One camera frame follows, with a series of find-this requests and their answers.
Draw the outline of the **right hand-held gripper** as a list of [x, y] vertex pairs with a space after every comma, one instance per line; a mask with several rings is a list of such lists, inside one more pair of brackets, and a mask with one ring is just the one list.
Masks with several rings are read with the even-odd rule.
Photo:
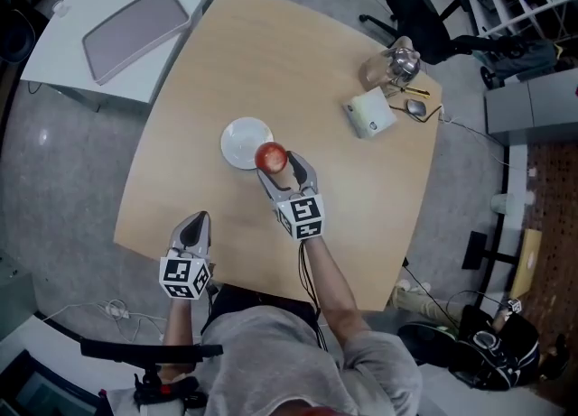
[[277, 221], [294, 241], [322, 236], [325, 228], [325, 211], [322, 194], [318, 193], [315, 169], [301, 155], [287, 152], [300, 193], [290, 187], [281, 187], [262, 169], [257, 169], [267, 196], [275, 203]]

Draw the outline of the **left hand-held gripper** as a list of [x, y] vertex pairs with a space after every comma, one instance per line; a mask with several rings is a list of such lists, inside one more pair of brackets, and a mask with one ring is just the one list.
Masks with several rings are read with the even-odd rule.
[[210, 278], [211, 221], [202, 210], [172, 232], [167, 255], [160, 259], [158, 282], [172, 299], [198, 300]]

